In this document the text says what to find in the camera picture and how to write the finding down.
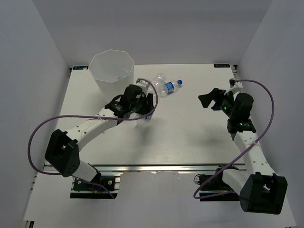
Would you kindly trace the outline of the clear bottle green blue label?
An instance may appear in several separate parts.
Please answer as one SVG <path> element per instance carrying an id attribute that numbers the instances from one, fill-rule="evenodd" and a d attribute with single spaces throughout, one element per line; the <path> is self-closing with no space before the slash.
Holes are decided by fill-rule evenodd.
<path id="1" fill-rule="evenodd" d="M 140 130 L 140 129 L 145 128 L 149 124 L 149 122 L 152 118 L 152 114 L 147 117 L 144 117 L 144 118 L 142 118 L 143 115 L 141 115 L 141 114 L 131 114 L 131 116 L 130 116 L 131 119 L 139 118 L 139 117 L 140 117 L 140 119 L 135 121 L 136 122 L 135 129 Z"/>

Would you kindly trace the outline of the clear bottle blue cap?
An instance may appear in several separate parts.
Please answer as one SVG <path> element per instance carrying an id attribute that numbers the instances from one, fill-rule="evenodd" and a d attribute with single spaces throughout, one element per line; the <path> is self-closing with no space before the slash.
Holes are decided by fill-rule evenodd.
<path id="1" fill-rule="evenodd" d="M 160 96 L 166 97 L 167 95 L 177 92 L 181 88 L 182 84 L 182 80 L 172 80 L 162 84 L 160 87 Z"/>

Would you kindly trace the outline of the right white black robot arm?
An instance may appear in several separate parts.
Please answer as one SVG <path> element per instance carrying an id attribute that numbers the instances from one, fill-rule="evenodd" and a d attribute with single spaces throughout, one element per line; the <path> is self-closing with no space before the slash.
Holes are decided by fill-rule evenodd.
<path id="1" fill-rule="evenodd" d="M 287 180 L 271 168 L 257 141 L 256 129 L 250 120 L 254 99 L 247 93 L 237 93 L 214 88 L 210 93 L 199 95 L 204 108 L 213 102 L 213 111 L 222 111 L 228 116 L 227 129 L 232 141 L 240 150 L 246 172 L 240 171 L 232 163 L 218 167 L 214 176 L 204 178 L 200 190 L 220 192 L 213 195 L 200 194 L 201 201 L 235 193 L 244 212 L 278 215 L 282 211 Z"/>

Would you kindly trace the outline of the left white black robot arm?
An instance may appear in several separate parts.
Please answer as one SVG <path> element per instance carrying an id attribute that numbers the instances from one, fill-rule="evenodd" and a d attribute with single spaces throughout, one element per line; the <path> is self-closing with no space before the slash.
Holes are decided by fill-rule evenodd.
<path id="1" fill-rule="evenodd" d="M 136 84 L 128 85 L 122 95 L 114 97 L 97 115 L 88 117 L 84 123 L 67 131 L 55 130 L 50 137 L 45 159 L 63 177 L 73 176 L 84 180 L 84 184 L 94 190 L 100 185 L 101 173 L 80 160 L 80 151 L 105 131 L 124 121 L 131 121 L 132 114 L 137 114 L 138 120 L 150 116 L 154 109 L 153 94 L 148 91 L 146 83 L 138 80 Z"/>

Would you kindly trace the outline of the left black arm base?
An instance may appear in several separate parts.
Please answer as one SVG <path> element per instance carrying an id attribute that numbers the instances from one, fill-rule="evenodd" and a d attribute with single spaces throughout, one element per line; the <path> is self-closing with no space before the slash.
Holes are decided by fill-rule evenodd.
<path id="1" fill-rule="evenodd" d="M 121 172 L 100 171 L 98 185 L 83 183 L 73 176 L 71 185 L 71 199 L 114 200 L 119 191 Z"/>

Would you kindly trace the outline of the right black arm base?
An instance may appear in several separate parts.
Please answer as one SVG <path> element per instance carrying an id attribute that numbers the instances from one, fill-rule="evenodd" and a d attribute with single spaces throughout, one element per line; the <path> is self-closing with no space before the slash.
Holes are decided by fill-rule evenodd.
<path id="1" fill-rule="evenodd" d="M 220 171 L 224 166 L 218 166 L 215 173 Z M 234 166 L 230 166 L 229 169 L 238 170 L 238 168 Z M 230 191 L 231 187 L 223 182 L 222 180 L 222 173 L 217 176 L 216 178 L 212 179 L 210 182 L 208 182 L 200 191 L 199 191 L 199 197 L 206 197 L 213 194 L 219 194 L 226 191 Z M 203 184 L 208 178 L 210 178 L 212 175 L 207 175 L 204 173 L 199 173 L 194 177 L 194 182 L 198 185 Z M 208 197 L 205 199 L 200 199 L 201 202 L 224 202 L 224 201 L 239 201 L 239 196 L 237 193 L 229 193 L 224 195 L 218 195 L 214 197 Z"/>

